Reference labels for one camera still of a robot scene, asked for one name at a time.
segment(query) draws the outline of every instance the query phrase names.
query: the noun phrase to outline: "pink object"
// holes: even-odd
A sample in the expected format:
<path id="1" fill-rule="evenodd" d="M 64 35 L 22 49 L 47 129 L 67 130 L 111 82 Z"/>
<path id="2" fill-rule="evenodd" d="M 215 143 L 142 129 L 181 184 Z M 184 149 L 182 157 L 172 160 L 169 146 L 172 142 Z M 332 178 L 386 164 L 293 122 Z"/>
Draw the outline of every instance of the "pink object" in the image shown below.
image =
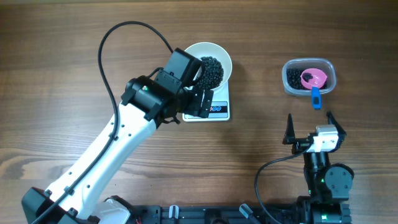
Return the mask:
<path id="1" fill-rule="evenodd" d="M 304 73 L 309 73 L 312 75 L 312 78 L 308 82 L 306 82 L 303 78 Z M 326 82 L 326 79 L 328 78 L 325 72 L 317 68 L 309 68 L 304 70 L 304 72 L 301 73 L 300 77 L 301 77 L 301 84 L 309 90 L 312 90 L 312 87 L 318 87 L 319 89 L 322 88 Z"/>

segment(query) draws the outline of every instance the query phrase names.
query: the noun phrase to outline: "black beans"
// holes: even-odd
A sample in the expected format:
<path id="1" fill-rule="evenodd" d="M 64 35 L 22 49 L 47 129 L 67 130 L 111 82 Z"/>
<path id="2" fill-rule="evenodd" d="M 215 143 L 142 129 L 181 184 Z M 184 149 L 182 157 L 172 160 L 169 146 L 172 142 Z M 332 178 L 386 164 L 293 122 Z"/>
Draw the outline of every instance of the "black beans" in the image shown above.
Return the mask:
<path id="1" fill-rule="evenodd" d="M 311 73 L 304 73 L 303 74 L 304 81 L 308 82 L 311 78 L 313 78 Z"/>
<path id="2" fill-rule="evenodd" d="M 201 67 L 202 73 L 196 86 L 204 90 L 218 87 L 224 76 L 224 70 L 221 63 L 212 56 L 202 57 L 201 61 L 203 62 Z"/>

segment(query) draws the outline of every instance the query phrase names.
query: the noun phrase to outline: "blue tag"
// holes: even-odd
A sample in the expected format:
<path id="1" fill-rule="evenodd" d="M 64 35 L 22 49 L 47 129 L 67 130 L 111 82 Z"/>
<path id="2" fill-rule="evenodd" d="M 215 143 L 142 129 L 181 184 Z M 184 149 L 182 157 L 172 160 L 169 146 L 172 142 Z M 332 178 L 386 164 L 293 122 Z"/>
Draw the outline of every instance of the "blue tag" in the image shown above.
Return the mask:
<path id="1" fill-rule="evenodd" d="M 322 100 L 319 88 L 312 87 L 311 99 L 312 99 L 312 107 L 316 110 L 320 110 L 322 108 Z"/>

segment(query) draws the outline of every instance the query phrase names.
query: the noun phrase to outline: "white scale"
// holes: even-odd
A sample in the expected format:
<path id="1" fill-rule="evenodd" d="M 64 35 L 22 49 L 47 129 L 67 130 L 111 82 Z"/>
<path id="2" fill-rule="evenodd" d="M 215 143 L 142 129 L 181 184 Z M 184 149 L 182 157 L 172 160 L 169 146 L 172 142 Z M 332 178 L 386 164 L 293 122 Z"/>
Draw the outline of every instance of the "white scale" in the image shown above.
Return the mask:
<path id="1" fill-rule="evenodd" d="M 208 118 L 200 118 L 197 116 L 182 114 L 182 119 L 186 122 L 227 121 L 229 120 L 230 114 L 231 112 L 229 110 L 229 87 L 228 82 L 226 82 L 221 87 L 221 89 L 214 92 Z"/>
<path id="2" fill-rule="evenodd" d="M 212 56 L 217 58 L 224 69 L 224 77 L 229 76 L 232 73 L 232 60 L 228 55 L 227 51 L 219 45 L 209 43 L 209 42 L 200 42 L 197 44 L 193 44 L 185 49 L 186 53 L 191 54 L 196 58 L 202 58 L 203 56 Z M 197 116 L 192 116 L 188 114 L 182 114 L 182 119 L 186 122 L 199 122 L 199 121 L 227 121 L 230 117 L 229 110 L 229 88 L 228 81 L 222 84 L 220 87 L 216 88 L 213 101 L 211 102 L 210 113 L 208 118 L 200 118 Z"/>

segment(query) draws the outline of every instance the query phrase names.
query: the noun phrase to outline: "wooden table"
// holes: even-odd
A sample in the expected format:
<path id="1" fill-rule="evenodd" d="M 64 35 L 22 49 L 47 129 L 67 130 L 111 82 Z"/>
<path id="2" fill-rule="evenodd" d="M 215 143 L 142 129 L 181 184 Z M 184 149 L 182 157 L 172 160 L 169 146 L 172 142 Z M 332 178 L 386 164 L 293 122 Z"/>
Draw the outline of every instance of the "wooden table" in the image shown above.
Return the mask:
<path id="1" fill-rule="evenodd" d="M 24 223 L 21 198 L 64 173 L 113 111 L 97 51 L 113 25 L 144 21 L 173 48 L 214 42 L 233 59 L 232 118 L 162 125 L 123 164 L 101 199 L 135 205 L 257 205 L 254 175 L 290 154 L 296 135 L 326 124 L 332 110 L 348 133 L 331 162 L 356 173 L 354 223 L 398 218 L 398 5 L 379 1 L 176 1 L 0 6 L 0 223 Z M 103 64 L 117 101 L 128 80 L 164 66 L 169 52 L 150 30 L 111 34 Z M 293 58 L 322 57 L 337 86 L 314 111 L 284 93 L 281 70 Z M 307 195 L 303 159 L 270 166 L 260 179 L 266 202 Z"/>

